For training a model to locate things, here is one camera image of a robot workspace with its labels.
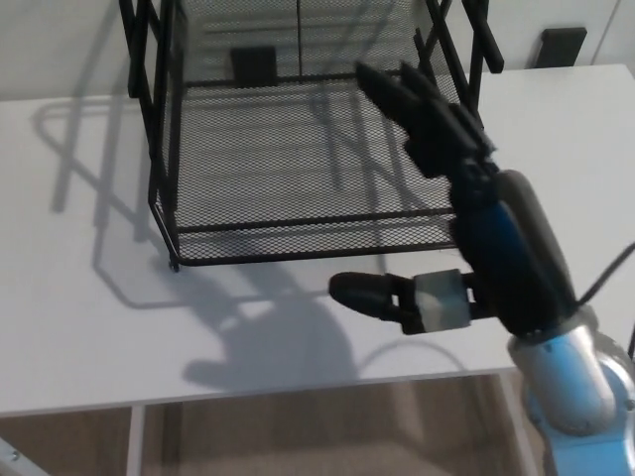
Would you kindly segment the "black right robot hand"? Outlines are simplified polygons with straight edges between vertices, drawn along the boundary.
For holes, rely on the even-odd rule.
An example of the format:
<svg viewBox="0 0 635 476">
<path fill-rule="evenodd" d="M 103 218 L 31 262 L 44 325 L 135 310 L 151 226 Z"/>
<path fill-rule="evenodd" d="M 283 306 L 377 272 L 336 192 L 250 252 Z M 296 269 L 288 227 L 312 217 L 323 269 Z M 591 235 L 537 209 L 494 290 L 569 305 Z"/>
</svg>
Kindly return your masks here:
<svg viewBox="0 0 635 476">
<path fill-rule="evenodd" d="M 560 328 L 578 304 L 562 250 L 526 178 L 492 161 L 494 145 L 462 105 L 447 101 L 409 64 L 398 79 L 355 68 L 359 88 L 407 135 L 405 150 L 428 179 L 449 184 L 451 239 L 470 267 L 403 278 L 344 272 L 329 295 L 341 305 L 416 335 L 495 317 L 517 337 Z"/>
</svg>

